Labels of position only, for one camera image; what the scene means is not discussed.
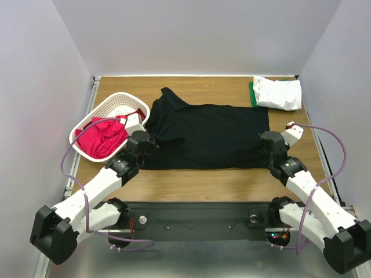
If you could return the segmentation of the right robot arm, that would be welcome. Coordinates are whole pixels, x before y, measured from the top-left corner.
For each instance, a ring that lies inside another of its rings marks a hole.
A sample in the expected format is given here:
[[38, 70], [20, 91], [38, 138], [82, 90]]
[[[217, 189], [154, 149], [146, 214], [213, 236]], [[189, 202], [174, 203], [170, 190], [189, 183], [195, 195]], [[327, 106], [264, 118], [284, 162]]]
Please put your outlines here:
[[295, 228], [323, 252], [333, 270], [345, 274], [370, 260], [370, 222], [345, 211], [298, 158], [288, 155], [302, 135], [303, 129], [292, 123], [281, 133], [265, 131], [261, 135], [270, 173], [305, 204], [302, 209], [287, 197], [275, 198], [267, 221]]

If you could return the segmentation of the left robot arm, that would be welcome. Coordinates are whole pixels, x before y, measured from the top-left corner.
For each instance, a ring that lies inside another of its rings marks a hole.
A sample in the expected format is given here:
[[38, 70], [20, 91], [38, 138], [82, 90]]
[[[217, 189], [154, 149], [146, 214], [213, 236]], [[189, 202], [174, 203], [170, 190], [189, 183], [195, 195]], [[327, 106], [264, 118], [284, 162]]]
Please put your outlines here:
[[91, 234], [99, 234], [111, 225], [125, 227], [129, 221], [126, 204], [118, 199], [102, 206], [99, 203], [134, 178], [144, 157], [156, 148], [146, 131], [135, 131], [123, 151], [111, 158], [85, 186], [52, 208], [42, 206], [36, 212], [30, 243], [60, 265]]

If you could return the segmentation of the white perforated plastic basket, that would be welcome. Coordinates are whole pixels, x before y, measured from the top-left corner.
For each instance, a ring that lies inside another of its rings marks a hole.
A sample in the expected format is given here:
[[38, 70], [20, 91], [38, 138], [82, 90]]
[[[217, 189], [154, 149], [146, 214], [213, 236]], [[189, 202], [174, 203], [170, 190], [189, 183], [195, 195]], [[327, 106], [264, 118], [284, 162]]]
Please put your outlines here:
[[147, 104], [142, 102], [139, 98], [125, 92], [117, 92], [109, 97], [107, 97], [103, 102], [101, 102], [95, 109], [93, 109], [89, 114], [87, 114], [71, 131], [69, 136], [69, 142], [71, 146], [84, 158], [96, 162], [96, 163], [106, 163], [108, 160], [113, 158], [121, 149], [123, 149], [128, 141], [128, 138], [108, 157], [103, 159], [94, 159], [84, 153], [80, 149], [77, 141], [83, 136], [91, 127], [107, 120], [119, 120], [122, 124], [123, 119], [118, 119], [118, 115], [131, 115], [137, 109], [141, 109], [146, 118], [142, 122], [143, 126], [148, 121], [150, 117], [150, 108]]

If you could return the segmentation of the white folded t shirt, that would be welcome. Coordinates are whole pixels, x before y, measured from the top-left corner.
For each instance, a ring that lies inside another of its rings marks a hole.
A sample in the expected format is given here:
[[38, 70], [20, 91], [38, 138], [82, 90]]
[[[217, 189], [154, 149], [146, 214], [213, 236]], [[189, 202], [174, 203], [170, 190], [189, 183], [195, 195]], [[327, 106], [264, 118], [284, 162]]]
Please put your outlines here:
[[302, 89], [299, 80], [273, 81], [254, 76], [250, 84], [255, 107], [297, 111], [302, 109]]

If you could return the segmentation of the pink t shirt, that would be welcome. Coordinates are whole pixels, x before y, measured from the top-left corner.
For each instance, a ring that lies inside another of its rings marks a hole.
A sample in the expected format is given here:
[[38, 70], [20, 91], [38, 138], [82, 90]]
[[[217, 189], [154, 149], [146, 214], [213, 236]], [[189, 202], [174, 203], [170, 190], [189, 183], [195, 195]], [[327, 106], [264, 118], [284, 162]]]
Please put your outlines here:
[[[126, 115], [116, 116], [123, 119]], [[103, 159], [110, 156], [127, 138], [129, 134], [125, 130], [125, 124], [119, 120], [107, 120], [91, 127], [77, 141], [80, 149], [94, 159]]]

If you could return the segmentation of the black t shirt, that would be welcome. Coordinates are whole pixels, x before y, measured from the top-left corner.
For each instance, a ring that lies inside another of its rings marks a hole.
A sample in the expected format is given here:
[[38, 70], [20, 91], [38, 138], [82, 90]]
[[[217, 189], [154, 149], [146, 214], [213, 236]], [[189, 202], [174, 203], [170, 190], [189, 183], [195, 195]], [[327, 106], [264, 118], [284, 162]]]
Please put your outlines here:
[[265, 108], [191, 105], [168, 87], [152, 104], [146, 129], [158, 149], [145, 170], [260, 169], [261, 134], [270, 129]]

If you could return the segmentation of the green folded t shirt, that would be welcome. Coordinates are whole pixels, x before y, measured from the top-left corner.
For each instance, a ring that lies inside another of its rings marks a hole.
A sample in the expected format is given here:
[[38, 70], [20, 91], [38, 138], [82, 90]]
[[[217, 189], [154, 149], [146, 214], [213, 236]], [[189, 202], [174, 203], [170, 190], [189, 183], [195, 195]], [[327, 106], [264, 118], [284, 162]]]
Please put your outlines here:
[[255, 76], [249, 83], [252, 107], [266, 107], [286, 110], [290, 100], [286, 97], [285, 87], [289, 80], [273, 81], [262, 76]]

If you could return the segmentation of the dark red t shirt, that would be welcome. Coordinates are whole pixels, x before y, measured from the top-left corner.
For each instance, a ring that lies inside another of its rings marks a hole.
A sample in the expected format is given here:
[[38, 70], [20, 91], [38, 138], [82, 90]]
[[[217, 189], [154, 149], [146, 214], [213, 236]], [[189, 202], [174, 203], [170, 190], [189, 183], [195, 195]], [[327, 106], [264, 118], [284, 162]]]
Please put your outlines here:
[[145, 113], [139, 108], [137, 109], [136, 111], [134, 111], [133, 114], [138, 114], [139, 118], [141, 119], [141, 121], [143, 122], [146, 118], [146, 115]]

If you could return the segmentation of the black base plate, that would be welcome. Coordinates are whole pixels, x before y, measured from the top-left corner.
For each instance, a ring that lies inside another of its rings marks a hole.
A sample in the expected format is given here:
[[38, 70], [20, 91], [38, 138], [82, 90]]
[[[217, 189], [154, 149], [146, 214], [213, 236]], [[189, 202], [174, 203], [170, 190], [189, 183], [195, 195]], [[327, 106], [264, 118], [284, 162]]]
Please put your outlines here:
[[127, 202], [126, 217], [109, 235], [155, 242], [265, 241], [282, 223], [268, 220], [267, 202]]

